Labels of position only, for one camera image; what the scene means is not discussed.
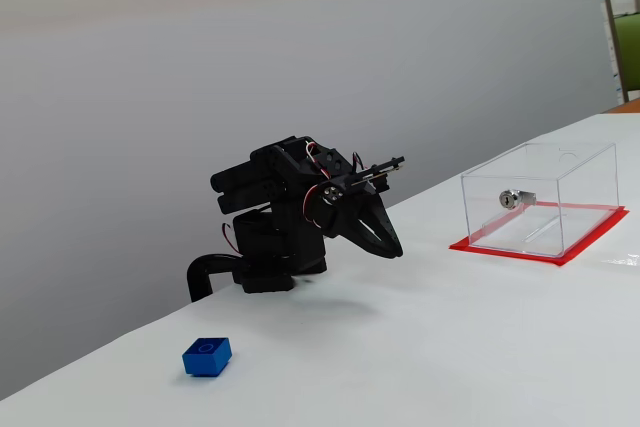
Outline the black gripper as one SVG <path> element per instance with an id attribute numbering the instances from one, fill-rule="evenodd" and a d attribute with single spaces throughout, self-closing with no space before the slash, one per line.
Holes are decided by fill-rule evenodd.
<path id="1" fill-rule="evenodd" d="M 313 224 L 325 237 L 343 237 L 382 258 L 403 255 L 372 174 L 344 174 L 313 189 Z"/>

